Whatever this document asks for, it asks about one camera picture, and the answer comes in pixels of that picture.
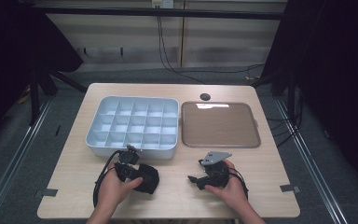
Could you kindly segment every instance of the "wrist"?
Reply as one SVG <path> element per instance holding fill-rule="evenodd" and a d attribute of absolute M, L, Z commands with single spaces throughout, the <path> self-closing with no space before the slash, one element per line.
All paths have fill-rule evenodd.
<path fill-rule="evenodd" d="M 112 215 L 115 213 L 116 208 L 116 206 L 108 207 L 97 204 L 87 223 L 108 223 Z"/>
<path fill-rule="evenodd" d="M 243 208 L 249 208 L 251 205 L 249 204 L 247 199 L 237 198 L 236 200 L 228 201 L 228 207 L 234 209 L 236 212 L 237 210 L 243 210 Z"/>
<path fill-rule="evenodd" d="M 239 203 L 233 209 L 241 217 L 243 223 L 265 223 L 248 201 Z"/>

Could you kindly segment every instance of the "metal rail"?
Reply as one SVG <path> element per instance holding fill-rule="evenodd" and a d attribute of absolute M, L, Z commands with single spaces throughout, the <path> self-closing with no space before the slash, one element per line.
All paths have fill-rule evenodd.
<path fill-rule="evenodd" d="M 215 11 L 175 8 L 138 8 L 138 7 L 68 7 L 68 6 L 32 6 L 32 10 L 49 14 L 112 15 L 112 16 L 160 16 L 193 17 L 220 19 L 253 19 L 279 21 L 289 17 L 304 15 L 285 15 L 280 12 L 243 12 Z"/>
<path fill-rule="evenodd" d="M 321 173 L 321 171 L 318 168 L 318 165 L 316 164 L 315 160 L 312 158 L 312 155 L 310 154 L 310 151 L 307 147 L 307 144 L 305 143 L 303 137 L 301 136 L 300 132 L 297 132 L 297 127 L 292 124 L 292 122 L 289 120 L 288 112 L 286 105 L 284 104 L 284 101 L 282 99 L 278 99 L 276 101 L 278 108 L 283 116 L 284 119 L 286 119 L 286 125 L 289 129 L 291 135 L 293 136 L 293 140 L 295 141 L 295 144 L 297 146 L 298 152 L 300 153 L 302 159 L 305 162 L 305 165 L 307 166 L 310 176 L 313 179 L 313 182 L 316 185 L 316 188 L 319 190 L 319 193 L 322 196 L 322 199 L 324 200 L 324 204 L 330 213 L 331 218 L 333 221 L 337 224 L 345 223 L 347 224 L 347 219 L 345 218 L 339 203 L 337 202 L 336 197 L 334 196 L 331 189 L 328 187 L 327 183 L 324 180 L 324 177 Z"/>
<path fill-rule="evenodd" d="M 13 156 L 13 159 L 11 160 L 10 164 L 5 170 L 5 173 L 0 179 L 0 206 L 10 189 L 10 186 L 16 176 L 16 173 L 20 170 L 21 163 L 24 160 L 29 148 L 31 147 L 31 144 L 34 141 L 34 138 L 36 137 L 43 123 L 43 120 L 46 117 L 46 114 L 48 113 L 52 99 L 53 97 L 50 96 L 46 99 L 46 102 L 42 104 L 40 108 L 41 115 L 39 119 L 36 121 L 36 123 L 33 126 L 30 126 L 28 128 L 28 131 L 24 136 L 24 138 L 22 139 L 21 144 L 16 151 L 16 154 Z"/>

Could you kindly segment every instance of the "wire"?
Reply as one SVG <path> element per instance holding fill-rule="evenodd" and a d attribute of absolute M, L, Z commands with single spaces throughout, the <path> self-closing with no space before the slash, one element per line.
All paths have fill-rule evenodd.
<path fill-rule="evenodd" d="M 183 75 L 177 71 L 175 71 L 173 69 L 173 67 L 171 66 L 170 64 L 170 61 L 168 60 L 168 56 L 167 56 L 167 51 L 165 49 L 165 43 L 164 43 L 164 37 L 162 35 L 162 26 L 161 26 L 161 17 L 157 17 L 157 20 L 158 20 L 158 51 L 159 51 L 159 58 L 161 60 L 161 63 L 162 65 L 168 70 L 168 71 L 171 71 L 171 72 L 174 72 L 175 74 L 181 76 L 181 77 L 188 77 L 188 78 L 191 78 L 199 83 L 202 83 L 202 84 L 206 84 L 205 82 L 199 80 L 199 79 L 196 79 L 194 77 L 190 77 L 190 76 L 186 76 L 186 75 Z M 162 48 L 164 50 L 164 55 L 165 55 L 165 59 L 167 61 L 167 64 L 169 67 L 167 67 L 167 65 L 165 64 L 165 62 L 162 60 L 162 55 L 161 55 L 161 43 L 162 43 Z"/>
<path fill-rule="evenodd" d="M 161 23 L 161 17 L 158 17 L 158 51 L 159 51 L 159 58 L 161 60 L 162 65 L 165 67 L 165 69 L 167 69 L 168 71 L 174 72 L 175 74 L 182 76 L 182 77 L 188 77 L 191 78 L 199 83 L 202 84 L 206 84 L 205 82 L 194 78 L 194 77 L 190 77 L 190 76 L 186 76 L 184 75 L 184 73 L 220 73 L 220 74 L 236 74 L 236 73 L 247 73 L 248 74 L 248 85 L 250 84 L 250 73 L 249 71 L 256 69 L 257 67 L 260 66 L 264 66 L 264 63 L 257 63 L 257 64 L 252 64 L 247 66 L 245 69 L 241 69 L 241 70 L 237 70 L 237 71 L 214 71 L 214 70 L 186 70 L 186 71 L 177 71 L 175 70 L 171 64 L 170 61 L 168 60 L 168 55 L 167 55 L 167 51 L 165 49 L 165 42 L 164 42 L 164 36 L 162 34 L 162 23 Z M 165 56 L 165 61 L 167 62 L 168 66 L 165 64 L 163 57 L 162 57 L 162 53 L 164 52 L 164 56 Z"/>
<path fill-rule="evenodd" d="M 287 121 L 287 120 L 290 120 L 290 119 L 270 119 L 270 118 L 267 118 L 267 120 L 270 120 L 270 121 Z"/>
<path fill-rule="evenodd" d="M 234 168 L 229 168 L 229 169 L 235 171 L 236 174 L 233 174 L 233 173 L 229 173 L 229 174 L 232 176 L 235 176 L 236 178 L 238 178 L 240 180 L 240 182 L 242 184 L 243 191 L 245 192 L 246 198 L 248 199 L 249 198 L 249 195 L 248 195 L 249 190 L 246 187 L 246 183 L 245 183 L 245 180 L 243 179 L 243 176 L 241 175 L 241 173 L 238 170 L 236 170 Z"/>
<path fill-rule="evenodd" d="M 297 101 L 297 106 L 296 106 L 296 120 L 298 120 L 297 122 L 297 126 L 295 126 L 295 129 L 293 130 L 292 133 L 290 133 L 289 136 L 287 136 L 285 139 L 283 139 L 279 144 L 277 144 L 277 147 L 282 146 L 285 142 L 287 142 L 291 137 L 293 137 L 294 135 L 296 135 L 299 132 L 299 128 L 301 126 L 301 122 L 302 122 L 302 115 L 303 115 L 303 107 L 304 107 L 304 96 L 302 94 L 302 92 L 300 93 L 299 97 L 298 97 L 298 101 Z"/>
<path fill-rule="evenodd" d="M 283 124 L 284 124 L 284 121 L 281 121 L 277 126 L 270 128 L 270 130 L 275 130 L 275 129 L 281 127 L 281 125 L 283 125 Z"/>
<path fill-rule="evenodd" d="M 286 131 L 284 131 L 284 132 L 282 132 L 282 133 L 276 133 L 276 134 L 273 135 L 273 137 L 278 137 L 278 136 L 283 135 L 283 134 L 286 134 L 286 133 L 288 133 L 288 132 L 289 132 L 289 130 L 286 130 Z"/>
<path fill-rule="evenodd" d="M 115 167 L 112 167 L 108 170 L 107 167 L 109 166 L 109 163 L 110 161 L 116 156 L 116 154 L 118 153 L 121 153 L 122 151 L 121 150 L 118 150 L 118 151 L 115 151 L 110 157 L 109 159 L 107 160 L 105 166 L 103 167 L 103 170 L 101 171 L 100 173 L 100 176 L 98 176 L 98 179 L 97 181 L 95 181 L 95 187 L 94 187 L 94 191 L 93 191 L 93 194 L 92 194 L 92 200 L 93 200 L 93 203 L 94 203 L 94 207 L 97 205 L 98 203 L 98 192 L 100 190 L 100 187 L 101 187 L 101 184 L 103 183 L 103 179 L 104 177 L 106 176 L 107 172 L 109 172 L 110 170 L 112 169 L 115 169 Z"/>

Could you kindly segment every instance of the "gray floor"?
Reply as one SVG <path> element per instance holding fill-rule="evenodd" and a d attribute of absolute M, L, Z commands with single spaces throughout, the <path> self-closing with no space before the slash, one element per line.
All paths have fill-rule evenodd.
<path fill-rule="evenodd" d="M 208 68 L 206 70 L 237 71 L 241 69 L 243 68 Z M 184 75 L 194 77 L 209 85 L 249 84 L 246 78 L 249 75 L 246 72 L 231 74 L 194 72 L 184 73 Z M 251 77 L 257 75 L 258 72 L 255 70 L 250 74 Z M 194 79 L 165 69 L 87 72 L 68 76 L 85 86 L 93 82 L 200 84 Z M 43 220 L 36 214 L 41 199 L 36 198 L 34 193 L 47 186 L 84 97 L 84 93 L 59 80 L 56 80 L 56 83 L 59 92 L 52 99 L 48 114 L 20 164 L 19 171 L 14 175 L 6 197 L 0 203 L 0 223 L 85 222 L 85 220 Z M 281 119 L 282 115 L 276 103 L 276 100 L 280 99 L 271 96 L 269 85 L 259 87 L 256 91 L 266 117 Z M 29 129 L 30 112 L 30 102 L 27 101 L 21 105 L 13 105 L 3 119 L 0 129 L 0 176 L 5 173 L 7 165 Z M 269 124 L 277 145 L 290 134 L 282 121 L 271 120 Z M 358 174 L 347 164 L 334 141 L 325 138 L 323 125 L 313 116 L 307 105 L 303 108 L 300 132 L 328 187 L 337 198 L 344 217 L 348 223 L 358 223 Z M 301 214 L 296 218 L 267 218 L 267 223 L 334 223 L 294 141 L 289 139 L 278 149 L 292 185 L 301 190 L 296 194 Z"/>

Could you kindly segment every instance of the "wooden table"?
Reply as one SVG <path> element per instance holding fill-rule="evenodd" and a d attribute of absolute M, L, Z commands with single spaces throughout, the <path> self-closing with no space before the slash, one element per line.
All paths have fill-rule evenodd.
<path fill-rule="evenodd" d="M 257 148 L 187 147 L 179 126 L 176 152 L 170 160 L 143 160 L 158 169 L 160 182 L 154 194 L 132 191 L 118 207 L 113 218 L 235 218 L 237 215 L 206 190 L 199 190 L 188 175 L 204 176 L 198 160 L 210 150 L 231 152 L 229 158 L 243 175 L 249 201 L 261 217 L 297 217 L 299 207 L 292 191 L 280 186 L 289 180 L 275 146 L 263 109 L 252 87 L 113 84 L 89 86 L 58 160 L 48 189 L 57 189 L 55 197 L 45 196 L 38 208 L 41 218 L 88 218 L 93 210 L 94 182 L 107 158 L 95 156 L 85 137 L 100 101 L 108 95 L 175 98 L 179 106 L 186 101 L 200 101 L 209 93 L 210 102 L 243 102 L 252 108 L 258 123 L 261 145 Z"/>

